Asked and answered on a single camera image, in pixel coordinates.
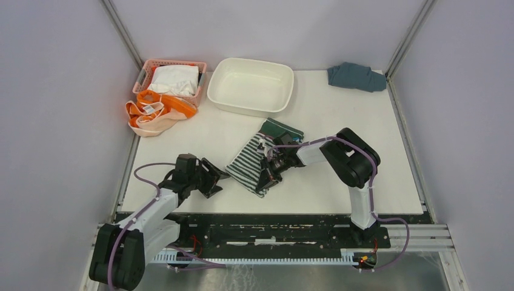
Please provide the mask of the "green white striped towel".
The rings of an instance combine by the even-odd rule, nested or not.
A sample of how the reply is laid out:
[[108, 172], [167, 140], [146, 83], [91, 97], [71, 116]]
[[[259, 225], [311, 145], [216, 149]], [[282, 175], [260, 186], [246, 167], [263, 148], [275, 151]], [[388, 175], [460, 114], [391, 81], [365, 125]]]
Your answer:
[[260, 198], [265, 197], [266, 190], [256, 190], [261, 173], [261, 160], [265, 157], [264, 150], [274, 146], [273, 139], [283, 133], [288, 133], [292, 138], [300, 141], [304, 138], [303, 131], [267, 118], [261, 124], [260, 129], [225, 167], [225, 171], [249, 192]]

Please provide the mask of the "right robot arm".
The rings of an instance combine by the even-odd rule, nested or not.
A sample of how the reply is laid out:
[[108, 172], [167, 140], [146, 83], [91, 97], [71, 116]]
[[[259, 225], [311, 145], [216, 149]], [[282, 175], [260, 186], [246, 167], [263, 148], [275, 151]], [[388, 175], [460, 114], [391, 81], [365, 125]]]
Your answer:
[[255, 187], [268, 190], [282, 181], [281, 174], [290, 168], [327, 162], [337, 177], [349, 188], [351, 204], [350, 240], [357, 247], [368, 246], [379, 227], [370, 192], [380, 165], [379, 155], [350, 128], [335, 136], [300, 143], [289, 133], [273, 140], [273, 146], [263, 147], [261, 172]]

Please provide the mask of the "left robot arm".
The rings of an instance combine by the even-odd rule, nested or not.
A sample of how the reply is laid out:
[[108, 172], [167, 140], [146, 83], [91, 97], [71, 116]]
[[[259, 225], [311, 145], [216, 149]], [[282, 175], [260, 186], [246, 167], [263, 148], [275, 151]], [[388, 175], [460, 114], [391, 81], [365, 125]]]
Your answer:
[[130, 216], [99, 228], [89, 279], [108, 285], [110, 290], [134, 290], [159, 252], [171, 244], [182, 247], [190, 241], [190, 229], [183, 226], [182, 217], [172, 218], [173, 211], [192, 191], [199, 191], [205, 198], [220, 192], [218, 182], [230, 176], [208, 159], [192, 154], [180, 154], [171, 166], [159, 183], [133, 173], [153, 186], [155, 193]]

